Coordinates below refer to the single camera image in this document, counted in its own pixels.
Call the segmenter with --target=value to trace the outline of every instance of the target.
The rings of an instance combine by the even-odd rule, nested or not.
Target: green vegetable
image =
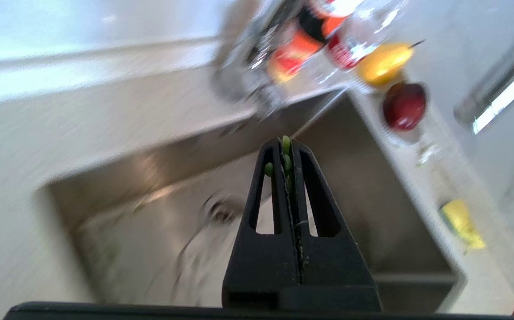
[[[288,174],[289,170],[292,169],[291,157],[288,154],[283,154],[283,158],[285,159],[285,173]]]
[[[291,153],[291,138],[288,136],[283,136],[283,153],[287,155]]]
[[[271,162],[265,164],[265,174],[267,176],[273,176],[273,164]]]

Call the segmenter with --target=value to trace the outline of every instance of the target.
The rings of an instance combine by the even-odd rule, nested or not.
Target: sink basin
[[[314,152],[384,310],[437,310],[456,275],[342,91],[49,184],[96,299],[221,306],[257,151],[283,134]],[[269,195],[265,184],[263,205]],[[260,214],[257,231],[268,223]]]

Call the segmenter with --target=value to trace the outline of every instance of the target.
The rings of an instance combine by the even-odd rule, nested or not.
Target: red label
[[[365,57],[363,53],[354,52],[354,48],[343,42],[338,33],[330,38],[326,47],[326,52],[332,59],[332,63],[340,69],[352,69]]]

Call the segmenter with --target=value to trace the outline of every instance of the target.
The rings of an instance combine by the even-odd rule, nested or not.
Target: sink drain
[[[241,216],[244,208],[245,203],[240,197],[220,192],[204,202],[202,212],[207,223],[230,224]]]

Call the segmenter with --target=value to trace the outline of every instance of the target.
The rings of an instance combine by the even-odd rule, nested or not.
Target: stainless steel sink
[[[220,306],[256,152],[283,134],[316,155],[383,308],[434,312],[457,278],[343,92],[52,182],[48,189],[97,300]],[[269,194],[264,190],[262,233]]]

